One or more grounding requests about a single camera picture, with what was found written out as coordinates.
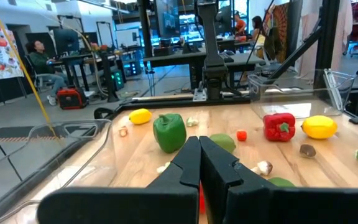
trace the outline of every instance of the red bell pepper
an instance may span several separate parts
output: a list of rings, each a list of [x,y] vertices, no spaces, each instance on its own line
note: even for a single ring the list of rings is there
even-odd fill
[[[295,117],[290,113],[264,116],[264,134],[269,141],[289,141],[295,135]]]

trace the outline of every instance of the sneaker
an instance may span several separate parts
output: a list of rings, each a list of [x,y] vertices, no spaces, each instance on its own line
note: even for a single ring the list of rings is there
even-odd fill
[[[52,97],[52,96],[48,95],[47,98],[48,98],[48,101],[49,101],[49,104],[50,104],[50,105],[56,106],[56,99],[55,99],[55,97]]]

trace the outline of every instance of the green bell pepper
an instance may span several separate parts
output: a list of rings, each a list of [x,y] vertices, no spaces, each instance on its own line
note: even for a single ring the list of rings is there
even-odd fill
[[[186,142],[186,127],[179,114],[160,115],[153,124],[154,138],[166,153],[179,150]]]

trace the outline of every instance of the man sitting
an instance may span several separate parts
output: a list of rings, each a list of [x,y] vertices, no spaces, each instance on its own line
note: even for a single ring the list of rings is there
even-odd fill
[[[45,47],[41,41],[29,42],[26,45],[27,51],[31,63],[34,67],[37,74],[48,74],[45,76],[46,79],[49,79],[53,82],[52,94],[48,95],[48,101],[52,106],[55,106],[56,103],[56,94],[57,92],[67,86],[67,76],[63,73],[58,73],[55,69],[49,65],[50,62],[54,62],[54,59],[49,59],[48,55],[44,52]]]

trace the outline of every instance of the yellow lemon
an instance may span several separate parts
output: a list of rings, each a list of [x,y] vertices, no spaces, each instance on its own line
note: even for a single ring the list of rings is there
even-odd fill
[[[152,119],[152,113],[147,109],[139,109],[129,114],[129,120],[134,124],[144,124]]]
[[[337,129],[335,121],[327,116],[312,116],[302,124],[302,130],[314,139],[327,139],[332,137]]]

